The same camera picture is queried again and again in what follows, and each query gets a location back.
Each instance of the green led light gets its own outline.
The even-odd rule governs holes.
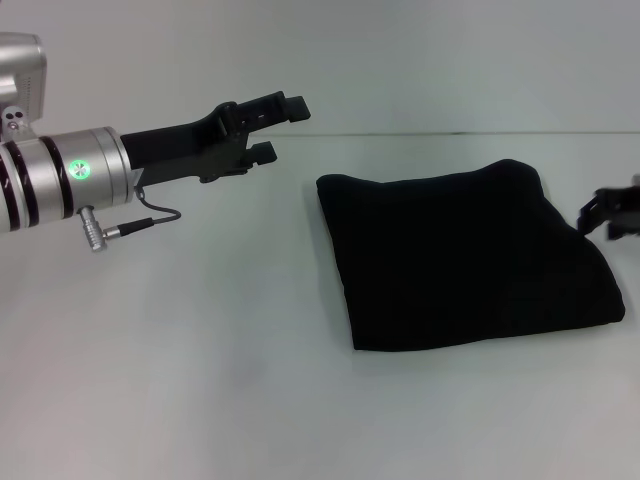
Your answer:
[[[91,167],[84,160],[74,160],[69,165],[69,173],[76,180],[86,180],[91,175]]]

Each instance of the folded black fabric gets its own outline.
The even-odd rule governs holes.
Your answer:
[[[423,350],[619,322],[598,249],[530,166],[375,183],[317,182],[358,350]]]

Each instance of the cable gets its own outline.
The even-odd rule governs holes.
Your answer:
[[[138,200],[140,200],[140,203],[142,203],[145,207],[147,207],[147,208],[149,208],[151,210],[155,210],[156,212],[163,212],[163,213],[170,213],[171,214],[170,217],[157,218],[157,219],[154,218],[153,219],[153,224],[154,225],[159,225],[161,223],[173,222],[175,220],[178,220],[180,217],[182,217],[182,214],[178,210],[173,210],[172,208],[166,208],[166,207],[158,207],[157,205],[151,205],[149,202],[147,202],[147,200],[145,199],[144,188],[135,187],[134,190],[136,192],[136,197],[138,198]]]

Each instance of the silver cylinder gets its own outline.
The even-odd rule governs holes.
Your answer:
[[[46,142],[17,142],[16,147],[20,159],[0,144],[6,170],[4,174],[0,165],[0,176],[9,183],[0,191],[0,233],[11,230],[12,224],[13,229],[33,224],[30,211],[45,223],[84,207],[100,210],[122,205],[134,196],[129,158],[120,137],[109,127],[56,135]]]

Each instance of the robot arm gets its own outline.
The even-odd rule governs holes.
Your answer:
[[[269,142],[247,149],[249,134],[310,117],[302,97],[278,92],[243,104],[224,103],[187,125],[123,136],[104,127],[38,137],[29,120],[42,114],[45,71],[37,37],[0,34],[0,233],[79,214],[94,252],[106,249],[107,240],[180,217],[147,203],[144,187],[190,176],[209,183],[274,162]],[[173,216],[103,231],[93,211],[134,196]]]

